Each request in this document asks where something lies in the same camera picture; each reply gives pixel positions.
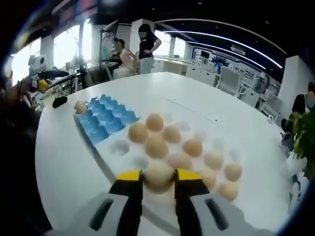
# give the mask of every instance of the green leaves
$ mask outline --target green leaves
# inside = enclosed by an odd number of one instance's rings
[[[292,113],[289,120],[293,122],[294,152],[297,158],[306,157],[304,169],[307,178],[315,176],[315,112]]]

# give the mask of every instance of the ceiling light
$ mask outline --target ceiling light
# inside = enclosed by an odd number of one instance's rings
[[[233,40],[233,39],[225,38],[225,37],[218,36],[218,35],[214,35],[214,34],[193,32],[193,31],[163,31],[163,32],[164,32],[164,33],[195,33],[195,34],[201,34],[201,35],[207,35],[207,36],[212,36],[212,37],[216,37],[216,38],[225,39],[225,40],[231,41],[231,42],[233,42],[233,43],[238,43],[238,44],[240,44],[240,45],[242,45],[242,46],[244,46],[244,47],[247,47],[247,48],[249,48],[249,49],[251,49],[251,50],[253,50],[253,51],[255,51],[255,52],[261,54],[263,57],[267,58],[268,60],[272,61],[275,65],[277,65],[277,67],[279,67],[280,69],[282,69],[282,66],[281,66],[279,63],[275,62],[273,59],[271,59],[271,58],[268,57],[267,55],[265,55],[265,54],[263,54],[262,52],[256,50],[255,48],[252,48],[252,47],[250,47],[250,46],[247,46],[247,45],[245,45],[245,44],[243,44],[243,43],[240,43],[240,42],[238,42],[238,41],[235,41],[235,40]]]
[[[246,58],[245,56],[239,55],[239,54],[237,54],[237,53],[235,53],[235,52],[232,52],[232,51],[227,50],[227,49],[224,49],[224,48],[219,48],[219,47],[212,46],[212,45],[208,45],[208,44],[204,44],[204,43],[195,43],[195,42],[189,42],[189,41],[188,41],[187,43],[191,43],[191,44],[199,44],[199,45],[203,45],[203,46],[208,46],[208,47],[217,48],[217,49],[220,49],[220,50],[223,50],[223,51],[226,51],[226,52],[229,52],[229,53],[232,53],[232,54],[238,55],[239,57],[242,57],[242,58],[244,58],[244,59],[246,59],[246,60],[249,60],[250,62],[252,62],[252,63],[254,63],[254,64],[256,64],[256,65],[260,66],[260,67],[261,67],[261,68],[263,68],[264,70],[266,69],[266,68],[265,68],[265,67],[263,67],[261,64],[258,64],[257,62],[255,62],[255,61],[253,61],[253,60],[251,60],[251,59],[249,59],[249,58]]]

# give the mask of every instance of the egg tray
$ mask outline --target egg tray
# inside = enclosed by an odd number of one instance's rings
[[[76,117],[94,146],[139,120],[134,111],[127,110],[124,104],[105,94],[92,98],[86,106],[87,113]]]
[[[195,172],[202,171],[205,168],[203,155],[206,152],[214,150],[223,151],[224,162],[222,169],[217,172],[217,184],[214,190],[216,190],[218,184],[225,181],[223,169],[226,164],[234,163],[237,159],[237,162],[244,166],[245,156],[239,152],[237,141],[229,138],[224,129],[215,122],[197,116],[185,108],[178,108],[176,116],[167,112],[160,114],[164,120],[164,127],[174,125],[180,130],[182,135],[181,142],[179,144],[168,143],[169,153],[164,159],[151,158],[146,154],[144,144],[133,143],[128,138],[130,125],[127,125],[126,129],[99,142],[95,146],[106,168],[110,169],[114,176],[135,169],[145,171],[148,165],[154,161],[167,163],[169,156],[183,152],[184,141],[193,137],[200,138],[203,143],[202,155],[197,158],[191,158],[192,170]],[[149,114],[141,114],[143,119],[140,119],[139,122],[145,124],[147,115]],[[169,234],[180,235],[177,216],[175,214],[174,186],[162,194],[155,194],[144,186],[143,213],[151,222]]]

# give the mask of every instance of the white table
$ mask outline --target white table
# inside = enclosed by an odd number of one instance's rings
[[[131,108],[148,106],[150,97],[166,99],[206,117],[223,120],[248,155],[240,194],[252,198],[238,203],[245,220],[257,228],[278,229],[287,219],[290,179],[280,149],[280,129],[259,111],[204,83],[168,72],[138,75],[96,85],[68,96],[57,109],[45,107],[37,132],[35,168],[43,207],[53,228],[68,226],[89,199],[107,192],[110,183],[100,170],[73,119],[77,100],[107,94]],[[139,235],[167,235],[143,218]]]

